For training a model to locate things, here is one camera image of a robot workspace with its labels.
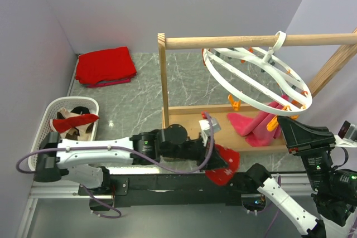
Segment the red sock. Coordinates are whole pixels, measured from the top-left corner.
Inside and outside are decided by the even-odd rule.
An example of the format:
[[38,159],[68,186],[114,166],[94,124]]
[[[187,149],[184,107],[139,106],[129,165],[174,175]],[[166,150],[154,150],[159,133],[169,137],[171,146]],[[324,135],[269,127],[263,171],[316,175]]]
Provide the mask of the red sock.
[[78,115],[67,119],[51,119],[50,127],[53,131],[64,133],[72,128],[95,123],[98,119],[99,117],[95,114]]
[[205,171],[209,180],[218,186],[224,186],[234,177],[240,166],[240,154],[230,148],[216,145],[218,156],[221,157],[226,166]]

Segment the cream brown striped sock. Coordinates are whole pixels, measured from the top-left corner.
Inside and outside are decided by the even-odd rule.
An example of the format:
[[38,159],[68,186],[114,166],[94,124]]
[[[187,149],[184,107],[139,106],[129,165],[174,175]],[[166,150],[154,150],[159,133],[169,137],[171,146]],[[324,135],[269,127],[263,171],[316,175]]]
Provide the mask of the cream brown striped sock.
[[[66,108],[61,108],[57,111],[56,119],[67,119],[69,117],[78,116],[78,114],[71,113]],[[86,124],[80,127],[72,128],[64,133],[59,133],[62,139],[89,141],[91,140],[91,133],[93,131],[94,123]]]

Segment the black striped sock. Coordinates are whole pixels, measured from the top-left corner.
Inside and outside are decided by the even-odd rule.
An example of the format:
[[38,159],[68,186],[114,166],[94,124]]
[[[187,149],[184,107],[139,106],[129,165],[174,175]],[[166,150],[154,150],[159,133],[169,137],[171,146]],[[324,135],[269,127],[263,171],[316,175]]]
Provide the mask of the black striped sock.
[[90,110],[84,106],[77,106],[71,110],[71,113],[78,114],[78,115],[84,115],[84,114],[90,114]]

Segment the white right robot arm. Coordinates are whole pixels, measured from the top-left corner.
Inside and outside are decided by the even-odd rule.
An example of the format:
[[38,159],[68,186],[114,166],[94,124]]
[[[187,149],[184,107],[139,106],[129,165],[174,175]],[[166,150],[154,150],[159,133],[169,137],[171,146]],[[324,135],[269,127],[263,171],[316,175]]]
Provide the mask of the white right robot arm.
[[288,152],[300,157],[310,195],[318,212],[303,208],[290,191],[278,184],[261,164],[246,171],[245,187],[261,193],[293,223],[301,237],[356,237],[356,171],[334,164],[331,152],[340,148],[349,159],[348,149],[356,148],[356,124],[344,121],[337,134],[327,127],[312,127],[287,116],[277,116]]

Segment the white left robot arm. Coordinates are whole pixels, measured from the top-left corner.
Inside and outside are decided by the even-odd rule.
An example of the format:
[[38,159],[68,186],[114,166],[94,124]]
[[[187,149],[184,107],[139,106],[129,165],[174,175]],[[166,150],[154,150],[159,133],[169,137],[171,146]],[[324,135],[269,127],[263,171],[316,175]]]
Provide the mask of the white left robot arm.
[[131,137],[77,141],[62,139],[58,132],[50,132],[41,142],[36,159],[34,180],[56,182],[61,179],[81,183],[103,195],[110,191],[109,172],[94,168],[95,163],[120,165],[159,164],[161,158],[194,161],[199,170],[228,167],[219,154],[210,128],[197,139],[190,139],[187,130],[179,124],[155,129]]

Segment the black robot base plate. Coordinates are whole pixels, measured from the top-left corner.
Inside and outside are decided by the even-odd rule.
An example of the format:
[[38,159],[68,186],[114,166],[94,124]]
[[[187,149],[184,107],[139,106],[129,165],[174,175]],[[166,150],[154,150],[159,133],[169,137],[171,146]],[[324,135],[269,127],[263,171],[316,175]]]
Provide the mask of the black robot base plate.
[[205,174],[115,174],[97,189],[89,190],[103,200],[114,198],[115,208],[157,205],[241,206],[244,197],[259,196],[245,173],[236,173],[229,182],[219,186]]

